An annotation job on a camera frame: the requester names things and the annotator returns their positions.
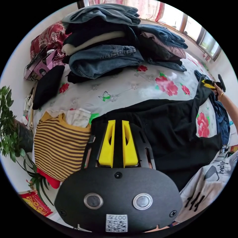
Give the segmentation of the person's right hand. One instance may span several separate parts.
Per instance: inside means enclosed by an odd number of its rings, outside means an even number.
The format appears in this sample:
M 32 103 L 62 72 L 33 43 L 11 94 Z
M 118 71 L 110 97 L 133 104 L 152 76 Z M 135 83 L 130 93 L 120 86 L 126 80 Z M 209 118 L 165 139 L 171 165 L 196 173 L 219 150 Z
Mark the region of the person's right hand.
M 216 88 L 216 95 L 217 95 L 217 97 L 218 97 L 218 101 L 221 101 L 221 98 L 223 97 L 223 95 L 224 95 L 224 92 L 223 92 L 223 90 L 215 83 L 214 84 L 214 86 L 215 86 L 215 88 Z

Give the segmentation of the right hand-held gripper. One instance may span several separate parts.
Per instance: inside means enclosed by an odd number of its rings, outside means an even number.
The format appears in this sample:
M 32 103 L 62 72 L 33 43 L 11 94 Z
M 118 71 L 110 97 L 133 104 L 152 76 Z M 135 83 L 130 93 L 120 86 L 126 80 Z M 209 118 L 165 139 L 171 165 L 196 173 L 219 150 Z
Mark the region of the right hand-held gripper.
M 204 84 L 204 86 L 206 88 L 214 88 L 215 87 L 213 92 L 214 92 L 215 96 L 217 97 L 217 100 L 220 100 L 221 95 L 222 95 L 222 89 L 216 83 L 214 83 L 214 81 L 208 80 L 208 79 L 204 79 L 204 80 L 202 80 L 202 83 Z

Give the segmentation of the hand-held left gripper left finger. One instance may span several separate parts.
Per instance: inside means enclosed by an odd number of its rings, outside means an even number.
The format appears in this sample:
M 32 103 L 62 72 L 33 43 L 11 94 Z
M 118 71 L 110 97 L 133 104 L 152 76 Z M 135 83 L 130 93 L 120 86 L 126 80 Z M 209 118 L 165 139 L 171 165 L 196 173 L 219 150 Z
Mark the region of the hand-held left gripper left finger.
M 115 120 L 109 120 L 104 135 L 98 162 L 101 166 L 113 166 L 114 142 L 115 142 Z

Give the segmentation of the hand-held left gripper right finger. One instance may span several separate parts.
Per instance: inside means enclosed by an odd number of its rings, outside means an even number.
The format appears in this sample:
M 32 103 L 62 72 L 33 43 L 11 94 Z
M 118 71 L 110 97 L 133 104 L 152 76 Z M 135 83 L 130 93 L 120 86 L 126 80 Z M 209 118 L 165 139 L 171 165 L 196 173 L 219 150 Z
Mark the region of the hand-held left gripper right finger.
M 129 121 L 125 120 L 122 120 L 122 152 L 124 167 L 135 167 L 138 165 L 138 157 L 131 127 Z

